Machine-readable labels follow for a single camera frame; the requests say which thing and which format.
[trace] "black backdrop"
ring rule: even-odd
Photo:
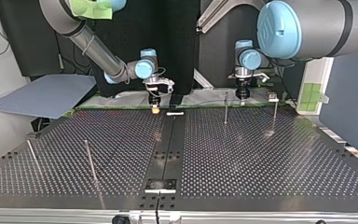
[[[125,62],[139,60],[141,49],[156,49],[164,76],[175,82],[174,93],[186,95],[193,87],[199,14],[199,0],[128,0],[112,21],[97,21],[96,35]],[[142,80],[109,85],[96,64],[93,70],[103,96],[144,87]]]

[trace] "blue joint cap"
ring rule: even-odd
[[[108,76],[107,74],[104,75],[105,80],[107,81],[107,83],[109,84],[117,84],[110,76]]]
[[[127,0],[111,0],[113,11],[120,11],[127,5]]]
[[[135,65],[135,74],[142,79],[151,77],[154,71],[155,65],[149,60],[141,60]]]
[[[296,12],[280,0],[267,3],[258,16],[257,39],[261,50],[271,58],[295,57],[302,41]]]
[[[252,40],[239,40],[235,43],[235,49],[252,48],[252,47],[253,47]]]
[[[261,65],[261,55],[255,49],[247,49],[240,56],[240,64],[249,70],[255,70]]]
[[[141,58],[142,57],[157,57],[157,52],[155,49],[143,49],[141,50]]]

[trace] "perforated metal surface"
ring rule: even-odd
[[[182,197],[358,199],[356,159],[307,119],[280,109],[274,124],[269,107],[229,109],[227,125],[224,116],[186,111]]]
[[[136,196],[164,117],[149,111],[80,111],[0,167],[0,195]],[[95,164],[95,185],[84,141]]]

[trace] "optical breadboard table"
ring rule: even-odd
[[[0,159],[0,209],[358,213],[358,159],[293,109],[184,112],[57,120]]]

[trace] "metal rod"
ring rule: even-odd
[[[275,110],[274,110],[274,120],[277,118],[277,112],[278,112],[278,103],[279,102],[276,102],[275,103]]]
[[[225,124],[227,124],[227,118],[228,118],[228,92],[226,92],[225,106],[226,106]]]
[[[31,150],[32,157],[34,158],[34,160],[37,160],[36,154],[34,154],[34,148],[33,148],[32,143],[29,139],[27,140],[27,143],[28,143],[29,149]]]
[[[92,157],[91,157],[91,150],[88,140],[84,140],[84,146],[86,147],[87,155],[89,156],[89,166],[91,167],[92,175],[94,177],[94,180],[98,181],[97,174],[95,173],[95,169],[94,169],[94,162],[92,161]]]

